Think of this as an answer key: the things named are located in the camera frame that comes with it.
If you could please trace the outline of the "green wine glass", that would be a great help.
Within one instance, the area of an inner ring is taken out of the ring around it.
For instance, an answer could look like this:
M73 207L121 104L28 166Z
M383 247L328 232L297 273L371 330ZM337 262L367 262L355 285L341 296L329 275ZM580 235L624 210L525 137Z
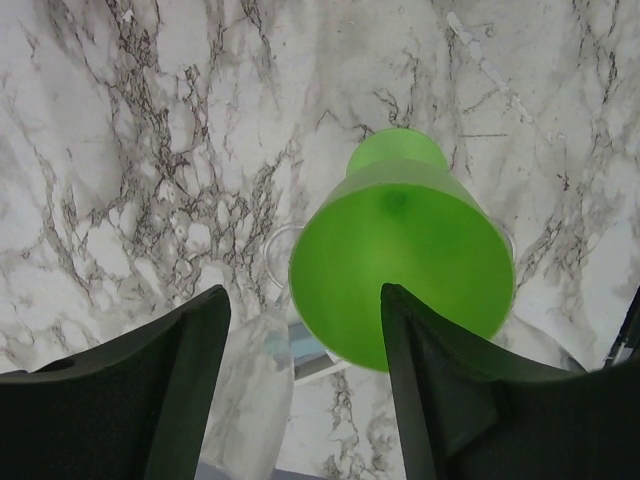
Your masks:
M515 295L508 237L451 174L438 145L408 128L365 139L345 178L299 235L289 285L308 330L346 362L384 372L382 287L398 284L489 339Z

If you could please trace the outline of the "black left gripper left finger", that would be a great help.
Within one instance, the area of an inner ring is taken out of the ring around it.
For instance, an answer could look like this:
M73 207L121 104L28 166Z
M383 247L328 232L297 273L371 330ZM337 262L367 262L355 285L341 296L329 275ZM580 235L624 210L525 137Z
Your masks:
M229 325L216 285L92 349L2 374L2 478L194 478Z

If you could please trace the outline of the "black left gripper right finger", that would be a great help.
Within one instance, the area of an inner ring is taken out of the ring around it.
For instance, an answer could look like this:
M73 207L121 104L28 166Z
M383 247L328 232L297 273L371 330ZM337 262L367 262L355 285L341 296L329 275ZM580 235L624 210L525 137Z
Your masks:
M405 288L381 319L410 479L635 479L639 355L572 372L505 350Z

